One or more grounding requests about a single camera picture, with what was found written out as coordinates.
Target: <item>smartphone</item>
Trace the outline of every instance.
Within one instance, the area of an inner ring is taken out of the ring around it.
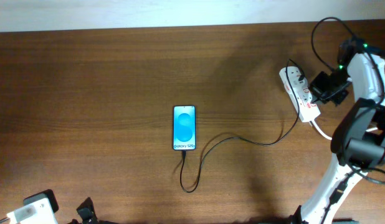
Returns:
[[[173,108],[173,149],[194,150],[195,148],[195,106],[175,106]]]

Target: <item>white cable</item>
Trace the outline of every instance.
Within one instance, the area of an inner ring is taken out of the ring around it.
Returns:
[[[310,123],[316,128],[316,130],[317,130],[317,131],[318,131],[324,138],[326,138],[326,139],[328,139],[328,140],[332,140],[331,137],[329,137],[328,135],[326,135],[326,134],[320,129],[320,127],[317,125],[317,123],[316,123],[315,120],[310,121]],[[373,128],[367,129],[366,131],[367,131],[367,132],[371,132],[371,131],[375,131],[375,130],[378,130],[378,128],[377,128],[377,127],[373,127]]]
[[[378,130],[378,128],[377,127],[373,127],[373,128],[367,129],[366,131],[371,132],[371,131],[375,131],[375,130]]]
[[[328,140],[332,140],[331,137],[329,137],[328,135],[326,135],[326,134],[320,129],[320,127],[317,125],[317,123],[316,123],[315,120],[311,121],[311,124],[316,128],[316,130],[317,130],[317,131],[318,131],[324,138],[326,138],[326,139],[328,139]]]

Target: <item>power socket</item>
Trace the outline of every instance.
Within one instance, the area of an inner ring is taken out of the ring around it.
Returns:
[[[318,115],[320,115],[320,110],[318,109],[315,103],[310,103],[313,97],[309,91],[307,79],[304,78],[303,80],[299,81],[299,77],[301,76],[299,69],[293,66],[288,67],[288,77],[292,86],[291,88],[288,84],[288,80],[285,74],[285,68],[281,69],[280,77],[284,84],[284,88],[290,95],[291,101],[296,111],[298,112],[297,101],[295,100],[295,97],[293,97],[292,90],[297,96],[300,108],[300,120],[302,122],[313,121],[315,118],[318,117]]]

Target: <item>white wall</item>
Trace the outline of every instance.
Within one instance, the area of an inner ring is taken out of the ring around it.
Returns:
[[[0,32],[385,19],[385,0],[0,0]]]

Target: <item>wood grain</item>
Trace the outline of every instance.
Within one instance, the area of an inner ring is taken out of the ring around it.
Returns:
[[[385,49],[385,21],[348,23]],[[296,113],[278,73],[287,58],[312,79],[325,67],[310,47],[314,23],[0,34],[0,218],[22,199],[52,189],[59,223],[91,197],[99,218],[119,223],[232,223],[287,217],[314,192],[330,142],[308,124],[272,147],[239,141],[216,149],[193,194],[179,186],[171,148],[172,108],[196,105],[197,150],[234,134],[272,142]],[[337,23],[316,33],[336,65],[348,34]],[[353,104],[321,106],[331,134]],[[337,218],[385,223],[385,186],[363,181]]]

